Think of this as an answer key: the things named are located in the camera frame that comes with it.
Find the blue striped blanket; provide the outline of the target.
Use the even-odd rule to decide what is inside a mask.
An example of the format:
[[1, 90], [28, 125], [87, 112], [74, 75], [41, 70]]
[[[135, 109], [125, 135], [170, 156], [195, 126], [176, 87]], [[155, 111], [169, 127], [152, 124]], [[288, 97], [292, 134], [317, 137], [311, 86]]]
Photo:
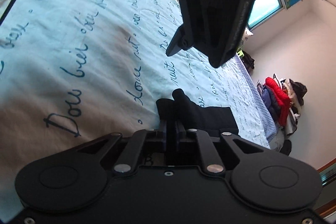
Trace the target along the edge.
[[234, 56], [234, 60], [240, 72], [242, 73], [243, 77], [245, 78], [247, 85], [252, 93], [252, 97], [254, 99], [256, 109], [259, 113], [262, 127], [264, 129], [264, 136], [267, 142], [270, 143], [273, 140], [273, 138], [276, 136], [277, 127], [273, 121], [273, 118], [270, 112], [265, 106], [260, 94], [258, 93], [258, 90], [256, 86], [254, 85], [254, 82], [252, 81], [250, 74], [248, 73], [243, 62], [241, 61], [240, 57], [238, 57], [237, 54]]

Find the black bag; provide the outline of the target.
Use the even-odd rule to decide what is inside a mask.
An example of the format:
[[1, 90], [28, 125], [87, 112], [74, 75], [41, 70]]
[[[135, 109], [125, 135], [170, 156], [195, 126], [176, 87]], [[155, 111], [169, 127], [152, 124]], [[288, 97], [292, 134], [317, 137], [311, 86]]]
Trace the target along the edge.
[[243, 51], [243, 57], [241, 60], [247, 71], [252, 71], [255, 69], [255, 60], [247, 52]]

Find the white script-print bed cover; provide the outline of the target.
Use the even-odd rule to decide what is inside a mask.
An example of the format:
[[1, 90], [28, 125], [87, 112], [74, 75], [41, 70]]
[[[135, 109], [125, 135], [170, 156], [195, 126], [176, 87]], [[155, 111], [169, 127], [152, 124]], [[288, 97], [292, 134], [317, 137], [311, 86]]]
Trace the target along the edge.
[[1, 25], [1, 220], [22, 209], [15, 176], [29, 162], [111, 132], [159, 125], [156, 101], [180, 88], [229, 107], [239, 135], [267, 147], [237, 58], [213, 68], [195, 49], [168, 57], [176, 0], [16, 0]]

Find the pile of clothes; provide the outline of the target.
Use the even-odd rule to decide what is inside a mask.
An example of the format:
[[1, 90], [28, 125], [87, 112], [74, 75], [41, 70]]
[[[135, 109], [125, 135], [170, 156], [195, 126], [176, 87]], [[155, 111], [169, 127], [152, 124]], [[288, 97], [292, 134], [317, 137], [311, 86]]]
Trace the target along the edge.
[[276, 126], [285, 136], [293, 135], [302, 114], [307, 87], [292, 79], [278, 79], [273, 75], [264, 82], [258, 81], [256, 88]]

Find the floral pillow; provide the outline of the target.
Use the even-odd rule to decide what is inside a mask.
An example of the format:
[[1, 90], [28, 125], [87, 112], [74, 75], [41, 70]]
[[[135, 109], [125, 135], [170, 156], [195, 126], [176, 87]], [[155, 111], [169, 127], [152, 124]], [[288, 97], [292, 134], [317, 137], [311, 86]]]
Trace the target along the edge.
[[239, 47], [244, 46], [246, 42], [253, 36], [253, 32], [251, 32], [247, 27], [243, 32], [243, 36], [241, 37]]

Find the black pants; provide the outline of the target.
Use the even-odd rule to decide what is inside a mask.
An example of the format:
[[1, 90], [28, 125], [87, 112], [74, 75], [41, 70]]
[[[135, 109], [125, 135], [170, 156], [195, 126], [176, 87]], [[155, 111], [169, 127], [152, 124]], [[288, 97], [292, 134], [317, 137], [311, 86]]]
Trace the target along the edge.
[[160, 98], [156, 101], [159, 118], [163, 121], [176, 121], [185, 129], [206, 131], [212, 137], [223, 132], [239, 134], [239, 128], [230, 107], [201, 107], [184, 93], [182, 89], [172, 92], [173, 98]]

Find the window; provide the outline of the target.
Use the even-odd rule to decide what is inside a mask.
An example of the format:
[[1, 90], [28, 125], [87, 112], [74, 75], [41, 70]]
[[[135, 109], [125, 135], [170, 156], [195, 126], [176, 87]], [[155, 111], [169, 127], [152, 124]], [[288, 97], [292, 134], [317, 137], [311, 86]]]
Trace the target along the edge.
[[255, 0], [248, 19], [248, 28], [253, 30], [281, 9], [281, 0]]

